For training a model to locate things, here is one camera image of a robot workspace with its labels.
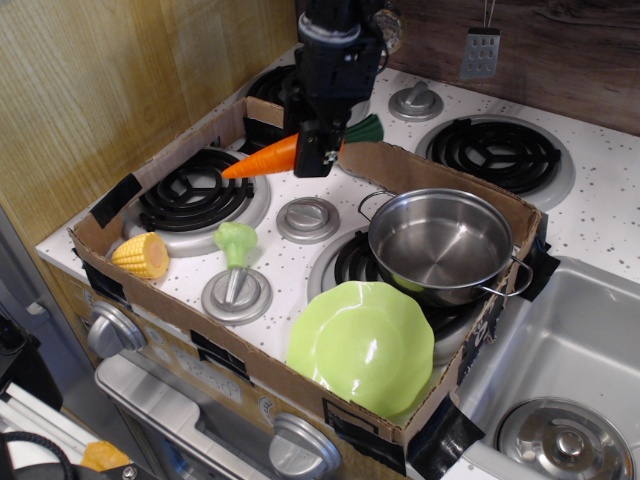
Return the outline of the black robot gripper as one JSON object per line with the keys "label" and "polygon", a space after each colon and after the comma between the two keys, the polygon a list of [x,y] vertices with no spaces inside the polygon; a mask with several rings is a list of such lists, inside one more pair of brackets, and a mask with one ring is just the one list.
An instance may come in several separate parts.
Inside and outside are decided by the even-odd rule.
{"label": "black robot gripper", "polygon": [[327,177],[343,147],[352,108],[372,94],[385,42],[378,29],[307,29],[300,36],[283,129],[286,136],[299,132],[294,174]]}

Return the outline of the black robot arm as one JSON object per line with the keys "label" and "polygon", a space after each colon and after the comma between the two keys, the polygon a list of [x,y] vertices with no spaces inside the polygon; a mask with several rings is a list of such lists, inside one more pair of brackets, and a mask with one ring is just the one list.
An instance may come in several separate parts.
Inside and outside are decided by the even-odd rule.
{"label": "black robot arm", "polygon": [[387,50],[374,16],[382,1],[309,1],[303,45],[284,86],[284,131],[296,134],[294,174],[325,177],[339,156],[354,106],[370,99]]}

